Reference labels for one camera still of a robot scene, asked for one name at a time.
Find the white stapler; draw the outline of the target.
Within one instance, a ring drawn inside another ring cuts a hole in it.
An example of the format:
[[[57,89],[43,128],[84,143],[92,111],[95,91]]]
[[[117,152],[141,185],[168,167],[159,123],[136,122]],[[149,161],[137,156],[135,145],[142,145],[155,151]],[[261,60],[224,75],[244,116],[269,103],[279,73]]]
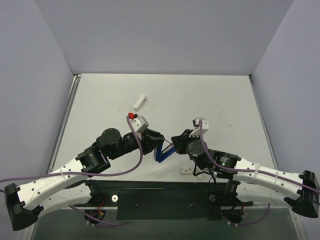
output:
[[[146,101],[147,101],[147,96],[144,93],[142,93],[133,104],[133,109],[138,112],[142,108],[142,106],[145,104]]]

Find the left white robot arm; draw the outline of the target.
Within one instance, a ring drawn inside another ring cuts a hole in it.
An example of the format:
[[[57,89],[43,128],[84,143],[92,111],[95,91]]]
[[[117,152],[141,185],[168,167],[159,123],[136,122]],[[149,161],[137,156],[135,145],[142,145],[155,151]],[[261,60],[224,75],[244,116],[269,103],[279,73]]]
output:
[[[31,177],[25,184],[11,183],[4,188],[5,205],[13,231],[33,225],[40,216],[77,204],[99,205],[103,193],[84,181],[111,167],[110,161],[139,150],[149,154],[164,143],[157,131],[132,130],[121,135],[115,128],[106,129],[92,146],[50,174]]]

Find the blue and black stapler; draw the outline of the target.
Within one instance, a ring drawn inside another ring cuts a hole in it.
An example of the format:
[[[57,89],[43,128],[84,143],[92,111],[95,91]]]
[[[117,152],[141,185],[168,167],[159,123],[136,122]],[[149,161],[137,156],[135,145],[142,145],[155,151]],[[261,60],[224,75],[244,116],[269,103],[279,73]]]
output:
[[[154,150],[153,158],[157,163],[162,163],[165,159],[167,159],[176,152],[175,146],[172,143],[165,148],[163,148],[163,144],[164,143],[161,143]]]

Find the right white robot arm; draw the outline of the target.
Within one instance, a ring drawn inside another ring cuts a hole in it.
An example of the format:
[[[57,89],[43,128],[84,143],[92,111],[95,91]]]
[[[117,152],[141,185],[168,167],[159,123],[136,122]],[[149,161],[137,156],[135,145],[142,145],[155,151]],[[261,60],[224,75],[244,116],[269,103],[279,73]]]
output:
[[[234,205],[239,200],[273,203],[289,206],[303,217],[319,217],[320,185],[314,172],[278,171],[235,154],[209,149],[199,130],[186,129],[171,137],[171,141],[176,153],[188,155],[200,170],[237,183],[237,188],[223,192],[226,203]]]

